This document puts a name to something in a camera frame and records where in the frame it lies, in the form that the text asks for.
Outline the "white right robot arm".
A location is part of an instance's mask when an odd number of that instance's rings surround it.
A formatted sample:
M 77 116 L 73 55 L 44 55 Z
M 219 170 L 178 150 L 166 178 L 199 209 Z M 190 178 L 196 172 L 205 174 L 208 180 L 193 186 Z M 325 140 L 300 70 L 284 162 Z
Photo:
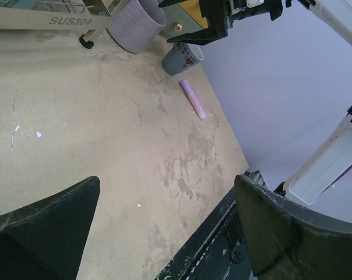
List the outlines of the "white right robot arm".
M 200 24 L 204 69 L 250 164 L 304 206 L 352 168 L 352 1 L 161 1 Z

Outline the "lilac mug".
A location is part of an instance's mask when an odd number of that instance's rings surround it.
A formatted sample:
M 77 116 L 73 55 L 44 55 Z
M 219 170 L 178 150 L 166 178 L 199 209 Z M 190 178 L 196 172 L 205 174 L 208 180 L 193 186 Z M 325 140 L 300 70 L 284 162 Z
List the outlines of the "lilac mug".
M 166 25 L 156 0 L 132 0 L 107 27 L 109 35 L 130 53 L 140 53 Z

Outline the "steel two-tier dish rack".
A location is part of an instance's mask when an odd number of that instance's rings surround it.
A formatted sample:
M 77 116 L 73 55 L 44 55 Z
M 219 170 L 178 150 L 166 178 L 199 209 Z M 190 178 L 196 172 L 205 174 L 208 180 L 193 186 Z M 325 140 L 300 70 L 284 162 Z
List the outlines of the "steel two-tier dish rack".
M 82 46 L 91 49 L 129 4 L 112 1 L 0 1 L 0 29 L 6 30 L 82 30 Z

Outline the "pink marker pen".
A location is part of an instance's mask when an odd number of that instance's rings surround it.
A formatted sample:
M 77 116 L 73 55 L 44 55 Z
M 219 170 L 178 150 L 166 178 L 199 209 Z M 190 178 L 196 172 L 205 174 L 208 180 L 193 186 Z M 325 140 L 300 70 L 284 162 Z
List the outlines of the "pink marker pen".
M 201 120 L 204 120 L 206 118 L 206 113 L 202 107 L 202 105 L 200 104 L 192 86 L 190 85 L 190 83 L 188 82 L 187 79 L 182 79 L 180 81 L 180 85 L 183 88 L 185 94 L 187 95 L 189 101 L 191 102 L 193 108 L 195 109 L 197 115 L 199 116 L 199 118 Z

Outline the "grey mug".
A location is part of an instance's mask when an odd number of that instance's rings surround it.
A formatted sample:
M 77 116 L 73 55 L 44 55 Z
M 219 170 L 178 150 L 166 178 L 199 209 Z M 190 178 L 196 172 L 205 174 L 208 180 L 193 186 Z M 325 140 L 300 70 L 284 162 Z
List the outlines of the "grey mug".
M 163 70 L 175 76 L 203 61 L 203 53 L 198 45 L 175 43 L 162 59 Z

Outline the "round cream drawer cabinet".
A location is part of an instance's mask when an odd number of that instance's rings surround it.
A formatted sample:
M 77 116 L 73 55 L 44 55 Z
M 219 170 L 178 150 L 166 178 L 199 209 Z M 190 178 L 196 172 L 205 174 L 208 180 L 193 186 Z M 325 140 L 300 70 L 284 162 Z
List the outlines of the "round cream drawer cabinet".
M 185 33 L 193 33 L 208 27 L 207 20 L 202 17 L 198 0 L 190 0 L 162 8 L 166 25 L 160 34 L 166 38 L 177 37 Z

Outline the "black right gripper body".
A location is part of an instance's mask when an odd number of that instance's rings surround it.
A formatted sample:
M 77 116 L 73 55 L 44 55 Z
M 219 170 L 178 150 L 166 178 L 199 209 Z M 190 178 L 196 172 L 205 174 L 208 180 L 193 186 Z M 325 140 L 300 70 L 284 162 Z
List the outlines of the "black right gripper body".
M 199 1 L 208 29 L 227 30 L 233 21 L 268 13 L 271 20 L 283 12 L 283 1 Z

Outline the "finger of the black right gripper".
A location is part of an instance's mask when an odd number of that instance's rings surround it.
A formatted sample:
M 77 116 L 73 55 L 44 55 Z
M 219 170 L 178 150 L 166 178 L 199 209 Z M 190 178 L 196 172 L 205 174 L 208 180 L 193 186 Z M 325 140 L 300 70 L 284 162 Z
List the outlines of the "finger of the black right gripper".
M 158 4 L 159 8 L 165 8 L 168 6 L 176 5 L 178 3 L 184 2 L 185 0 L 163 0 Z
M 167 39 L 167 43 L 188 43 L 205 46 L 209 43 L 220 40 L 225 36 L 226 27 L 223 25 L 217 25 L 193 33 L 185 33 L 176 37 L 172 37 Z

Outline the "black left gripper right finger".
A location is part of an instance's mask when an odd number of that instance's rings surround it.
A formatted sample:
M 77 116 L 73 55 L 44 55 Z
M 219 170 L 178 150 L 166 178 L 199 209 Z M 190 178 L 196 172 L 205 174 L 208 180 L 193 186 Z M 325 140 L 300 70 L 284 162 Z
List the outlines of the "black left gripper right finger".
M 238 216 L 258 279 L 352 279 L 352 223 L 299 205 L 244 175 Z

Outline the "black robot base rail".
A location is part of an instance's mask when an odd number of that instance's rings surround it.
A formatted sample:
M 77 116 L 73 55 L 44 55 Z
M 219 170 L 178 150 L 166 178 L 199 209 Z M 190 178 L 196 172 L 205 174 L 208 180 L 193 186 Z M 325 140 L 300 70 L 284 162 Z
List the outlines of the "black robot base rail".
M 249 279 L 250 273 L 231 189 L 156 279 Z

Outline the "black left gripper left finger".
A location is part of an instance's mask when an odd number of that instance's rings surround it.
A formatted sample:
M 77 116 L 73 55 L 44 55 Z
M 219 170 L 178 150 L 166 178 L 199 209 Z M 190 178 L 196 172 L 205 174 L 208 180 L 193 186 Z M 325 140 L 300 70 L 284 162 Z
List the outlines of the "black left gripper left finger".
M 76 279 L 100 195 L 88 177 L 0 216 L 0 279 Z

